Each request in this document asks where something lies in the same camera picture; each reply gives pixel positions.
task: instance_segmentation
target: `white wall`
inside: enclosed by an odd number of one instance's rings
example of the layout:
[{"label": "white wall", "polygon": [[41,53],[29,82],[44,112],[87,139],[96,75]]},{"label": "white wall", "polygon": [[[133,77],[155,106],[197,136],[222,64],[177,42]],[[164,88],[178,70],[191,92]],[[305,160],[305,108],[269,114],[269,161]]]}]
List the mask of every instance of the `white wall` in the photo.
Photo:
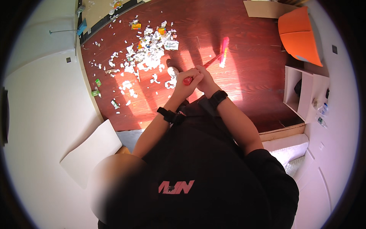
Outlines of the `white wall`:
[{"label": "white wall", "polygon": [[41,57],[75,50],[75,32],[50,34],[49,31],[74,29],[75,0],[43,0],[25,22],[17,39],[5,75]]},{"label": "white wall", "polygon": [[[41,229],[97,228],[85,190],[60,166],[62,158],[101,124],[83,79],[82,61],[75,58],[74,34],[63,34],[62,39],[47,34],[56,27],[69,29],[74,16],[63,22],[58,18],[69,17],[75,6],[75,0],[41,4],[30,22],[45,37],[32,36],[27,29],[20,34],[10,62],[15,70],[8,71],[12,73],[4,83],[10,109],[5,162],[24,209]],[[19,59],[29,63],[16,67]]]},{"label": "white wall", "polygon": [[[359,100],[351,60],[333,22],[315,0],[306,4],[319,29],[324,64],[305,63],[305,69],[328,75],[330,94],[327,129],[318,123],[306,125],[309,151],[304,166],[295,175],[300,190],[296,229],[320,228],[337,205],[348,181],[359,134]],[[338,54],[332,52],[332,45]]]}]

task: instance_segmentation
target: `broom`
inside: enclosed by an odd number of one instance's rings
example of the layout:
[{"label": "broom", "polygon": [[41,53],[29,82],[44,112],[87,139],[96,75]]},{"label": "broom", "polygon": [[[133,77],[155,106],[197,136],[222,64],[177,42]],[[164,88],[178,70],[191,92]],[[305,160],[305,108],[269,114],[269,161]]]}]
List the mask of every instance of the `broom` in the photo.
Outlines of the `broom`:
[{"label": "broom", "polygon": [[[212,60],[210,60],[209,62],[207,62],[204,65],[204,68],[206,69],[208,66],[210,66],[215,60],[217,60],[218,58],[220,58],[220,67],[224,68],[225,67],[225,61],[226,61],[226,54],[228,51],[228,46],[229,46],[229,37],[224,37],[223,39],[223,45],[221,46],[221,53],[218,54],[217,56],[215,56]],[[183,80],[183,84],[184,85],[190,85],[192,81],[192,77],[187,77]]]}]

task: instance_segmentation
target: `green packaging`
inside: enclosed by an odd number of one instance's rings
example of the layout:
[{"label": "green packaging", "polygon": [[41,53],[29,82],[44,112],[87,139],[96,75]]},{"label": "green packaging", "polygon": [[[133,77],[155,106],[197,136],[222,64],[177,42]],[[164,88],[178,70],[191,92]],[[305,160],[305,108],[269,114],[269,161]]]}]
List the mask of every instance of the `green packaging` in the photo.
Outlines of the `green packaging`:
[{"label": "green packaging", "polygon": [[92,92],[91,92],[91,95],[92,95],[92,96],[97,96],[99,93],[100,93],[100,92],[99,92],[98,90],[96,90],[96,91],[92,91]]},{"label": "green packaging", "polygon": [[95,82],[97,83],[97,86],[100,87],[100,85],[102,85],[102,82],[100,82],[99,79],[96,79]]},{"label": "green packaging", "polygon": [[119,108],[118,104],[114,100],[112,100],[111,103],[115,107],[115,109],[118,109]]}]

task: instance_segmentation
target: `black t-shirt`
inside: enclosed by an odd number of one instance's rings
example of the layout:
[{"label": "black t-shirt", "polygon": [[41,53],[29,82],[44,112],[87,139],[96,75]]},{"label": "black t-shirt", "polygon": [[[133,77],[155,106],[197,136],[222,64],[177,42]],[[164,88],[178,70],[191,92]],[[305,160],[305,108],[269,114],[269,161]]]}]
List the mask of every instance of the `black t-shirt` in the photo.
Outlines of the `black t-shirt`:
[{"label": "black t-shirt", "polygon": [[[110,225],[291,228],[299,200],[295,181],[267,150],[257,149],[243,158],[234,144],[205,117],[187,117],[173,126],[142,158],[157,184],[157,200],[148,207],[137,203],[148,209],[137,218],[134,213],[141,208],[120,217],[115,205],[121,201],[114,202],[107,210],[113,218]],[[126,208],[136,207],[131,198],[122,202]]]}]

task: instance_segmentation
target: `pink logo print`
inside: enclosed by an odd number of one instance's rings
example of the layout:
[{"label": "pink logo print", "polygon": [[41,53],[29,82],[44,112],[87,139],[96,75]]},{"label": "pink logo print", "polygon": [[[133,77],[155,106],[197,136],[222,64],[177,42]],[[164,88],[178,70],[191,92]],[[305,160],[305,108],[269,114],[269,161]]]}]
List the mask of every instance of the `pink logo print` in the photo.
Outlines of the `pink logo print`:
[{"label": "pink logo print", "polygon": [[163,190],[163,194],[180,194],[182,189],[185,194],[189,192],[194,180],[189,181],[187,184],[185,181],[178,181],[174,186],[169,186],[169,181],[163,181],[159,186],[159,193]]}]

